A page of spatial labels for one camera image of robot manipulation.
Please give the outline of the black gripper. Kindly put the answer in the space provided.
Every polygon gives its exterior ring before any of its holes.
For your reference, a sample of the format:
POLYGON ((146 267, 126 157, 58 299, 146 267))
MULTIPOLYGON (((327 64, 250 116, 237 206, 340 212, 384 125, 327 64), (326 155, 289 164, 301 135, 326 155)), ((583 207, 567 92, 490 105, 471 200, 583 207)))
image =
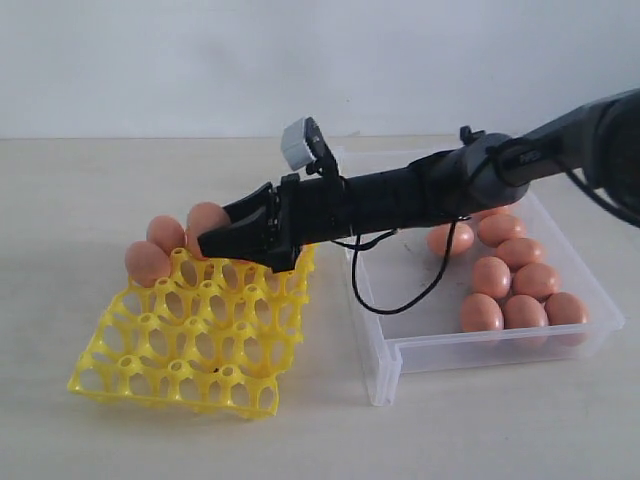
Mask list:
POLYGON ((223 206, 225 215, 198 237, 205 258, 228 258, 267 265, 274 273, 295 268, 302 247, 349 237, 350 203, 344 178, 281 179, 277 230, 271 210, 274 186, 266 182, 240 200, 223 206))

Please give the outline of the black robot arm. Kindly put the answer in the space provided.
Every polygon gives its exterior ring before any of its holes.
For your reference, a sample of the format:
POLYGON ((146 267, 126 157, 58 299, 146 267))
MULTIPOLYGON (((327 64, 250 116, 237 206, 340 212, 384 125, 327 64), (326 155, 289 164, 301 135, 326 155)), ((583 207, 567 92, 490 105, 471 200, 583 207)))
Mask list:
POLYGON ((447 224, 513 204, 533 181, 575 170, 614 216, 639 222, 637 90, 519 137, 463 127, 460 141, 402 168, 346 178, 316 121, 301 118, 281 138, 290 174, 227 205, 229 224, 200 235, 201 253, 289 271, 305 245, 447 224))

